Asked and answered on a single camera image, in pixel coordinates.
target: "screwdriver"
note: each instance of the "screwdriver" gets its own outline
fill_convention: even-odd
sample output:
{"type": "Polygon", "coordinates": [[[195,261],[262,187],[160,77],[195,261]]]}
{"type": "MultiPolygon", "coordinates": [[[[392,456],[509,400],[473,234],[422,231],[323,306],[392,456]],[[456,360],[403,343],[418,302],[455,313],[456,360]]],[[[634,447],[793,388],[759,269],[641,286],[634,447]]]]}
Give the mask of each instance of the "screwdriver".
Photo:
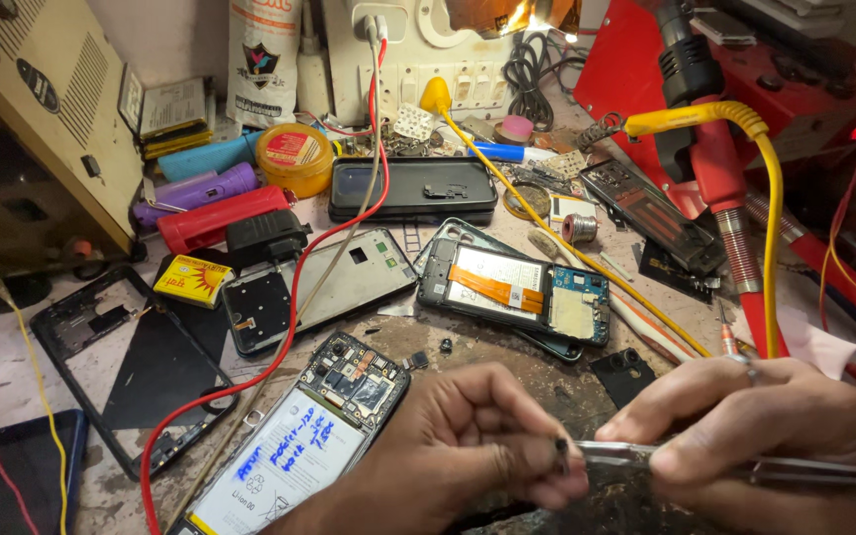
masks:
{"type": "Polygon", "coordinates": [[[719,299],[719,320],[722,322],[722,354],[737,355],[738,347],[735,347],[735,335],[731,333],[731,324],[725,319],[725,309],[722,300],[719,299]]]}

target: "tweezers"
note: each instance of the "tweezers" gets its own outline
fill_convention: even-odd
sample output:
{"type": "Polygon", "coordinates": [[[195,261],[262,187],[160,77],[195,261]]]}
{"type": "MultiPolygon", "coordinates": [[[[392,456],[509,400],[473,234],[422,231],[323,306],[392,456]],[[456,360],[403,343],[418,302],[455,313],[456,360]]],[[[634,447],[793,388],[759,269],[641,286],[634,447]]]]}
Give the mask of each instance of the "tweezers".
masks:
{"type": "MultiPolygon", "coordinates": [[[[574,441],[584,461],[613,467],[649,468],[649,457],[658,445],[625,442],[574,441]]],[[[856,467],[786,457],[754,457],[733,469],[731,476],[759,481],[856,484],[856,467]]]]}

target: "solder wire spool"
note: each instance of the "solder wire spool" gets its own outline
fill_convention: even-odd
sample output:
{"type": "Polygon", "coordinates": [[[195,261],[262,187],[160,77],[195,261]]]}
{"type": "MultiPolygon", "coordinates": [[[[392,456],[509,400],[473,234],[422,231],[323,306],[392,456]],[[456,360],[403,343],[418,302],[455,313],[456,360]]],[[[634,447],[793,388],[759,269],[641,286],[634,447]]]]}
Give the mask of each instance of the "solder wire spool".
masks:
{"type": "Polygon", "coordinates": [[[268,184],[289,189],[300,199],[332,185],[332,160],[325,135],[299,123],[267,128],[256,141],[256,162],[268,184]]]}
{"type": "Polygon", "coordinates": [[[568,214],[563,218],[563,226],[560,235],[568,244],[577,242],[591,242],[596,239],[598,223],[591,215],[580,215],[578,213],[568,214]]]}

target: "black cable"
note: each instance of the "black cable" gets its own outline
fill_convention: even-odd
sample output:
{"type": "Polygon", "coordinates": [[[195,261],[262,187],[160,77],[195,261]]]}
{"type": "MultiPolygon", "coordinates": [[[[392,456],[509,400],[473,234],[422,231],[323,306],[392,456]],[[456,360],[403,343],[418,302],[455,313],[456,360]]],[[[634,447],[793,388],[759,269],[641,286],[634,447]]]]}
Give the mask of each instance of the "black cable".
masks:
{"type": "Polygon", "coordinates": [[[514,100],[507,108],[510,115],[522,115],[534,123],[534,131],[546,132],[553,128],[553,107],[540,91],[540,80],[545,74],[569,63],[584,63],[580,57],[564,58],[550,63],[547,37],[543,33],[533,33],[526,40],[523,33],[514,36],[514,49],[511,58],[504,64],[504,79],[514,89],[514,100]],[[539,39],[540,55],[531,45],[539,39]]]}

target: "ring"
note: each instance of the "ring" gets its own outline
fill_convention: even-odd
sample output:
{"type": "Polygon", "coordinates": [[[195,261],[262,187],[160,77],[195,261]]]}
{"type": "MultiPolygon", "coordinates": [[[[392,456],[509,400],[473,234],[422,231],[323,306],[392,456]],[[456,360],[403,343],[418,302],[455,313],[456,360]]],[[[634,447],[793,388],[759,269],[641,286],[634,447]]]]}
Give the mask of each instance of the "ring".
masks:
{"type": "Polygon", "coordinates": [[[729,353],[724,356],[729,357],[731,360],[744,364],[746,367],[748,367],[749,371],[747,372],[747,375],[749,376],[749,382],[751,383],[752,387],[758,385],[759,371],[755,370],[755,368],[751,365],[751,359],[738,353],[729,353]]]}

